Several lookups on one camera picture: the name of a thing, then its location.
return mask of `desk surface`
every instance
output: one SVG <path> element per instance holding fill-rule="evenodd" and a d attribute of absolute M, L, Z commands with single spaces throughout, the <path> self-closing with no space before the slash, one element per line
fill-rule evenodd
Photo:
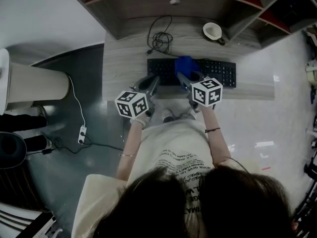
<path fill-rule="evenodd" d="M 171 56 L 153 51 L 149 56 L 145 52 L 149 27 L 156 18 L 132 19 L 129 28 L 122 26 L 120 40 L 106 35 L 103 64 L 103 99 L 113 101 L 121 91 L 128 90 L 136 81 L 147 75 L 147 59 L 171 58 Z M 163 31 L 169 18 L 160 19 L 152 28 L 151 35 Z M 274 100 L 273 72 L 262 56 L 258 41 L 248 30 L 234 41 L 226 40 L 221 46 L 211 43 L 202 36 L 203 25 L 208 19 L 173 17 L 168 33 L 173 36 L 171 53 L 178 56 L 191 56 L 194 59 L 210 58 L 237 63 L 237 88 L 223 90 L 225 99 Z M 157 98 L 185 98 L 186 93 L 180 87 L 160 87 Z"/>

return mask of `power outlet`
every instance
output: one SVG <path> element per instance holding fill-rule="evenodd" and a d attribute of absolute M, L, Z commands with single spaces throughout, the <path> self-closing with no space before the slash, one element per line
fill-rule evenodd
<path fill-rule="evenodd" d="M 87 127 L 81 126 L 79 131 L 79 136 L 78 136 L 78 143 L 84 144 L 86 132 L 87 132 Z"/>

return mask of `woman's left arm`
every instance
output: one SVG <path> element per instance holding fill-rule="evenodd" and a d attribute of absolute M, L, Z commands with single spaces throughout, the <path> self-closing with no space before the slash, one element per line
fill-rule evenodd
<path fill-rule="evenodd" d="M 138 119 L 145 120 L 145 114 L 138 117 Z M 123 155 L 130 156 L 121 156 L 119 166 L 117 169 L 116 178 L 119 180 L 128 180 L 135 158 L 138 154 L 139 147 L 141 144 L 141 135 L 142 135 L 143 126 L 141 123 L 134 121 L 131 125 L 127 142 L 124 146 Z"/>

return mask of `black pants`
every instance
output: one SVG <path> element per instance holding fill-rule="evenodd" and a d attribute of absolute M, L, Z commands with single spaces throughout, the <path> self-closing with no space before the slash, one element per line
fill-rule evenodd
<path fill-rule="evenodd" d="M 0 116 L 0 131 L 14 132 L 29 129 L 42 128 L 47 125 L 45 117 L 32 117 L 29 115 L 12 116 L 4 114 Z M 24 139 L 27 151 L 34 152 L 46 148 L 47 140 L 43 135 Z"/>

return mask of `keyboard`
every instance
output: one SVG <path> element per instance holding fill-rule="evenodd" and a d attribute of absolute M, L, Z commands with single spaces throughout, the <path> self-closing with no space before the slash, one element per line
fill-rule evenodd
<path fill-rule="evenodd" d="M 148 59 L 148 75 L 158 75 L 160 85 L 180 85 L 175 76 L 176 59 Z M 210 78 L 216 78 L 223 87 L 235 88 L 236 82 L 236 64 L 226 61 L 215 61 L 210 59 L 193 59 L 200 67 L 204 75 Z"/>

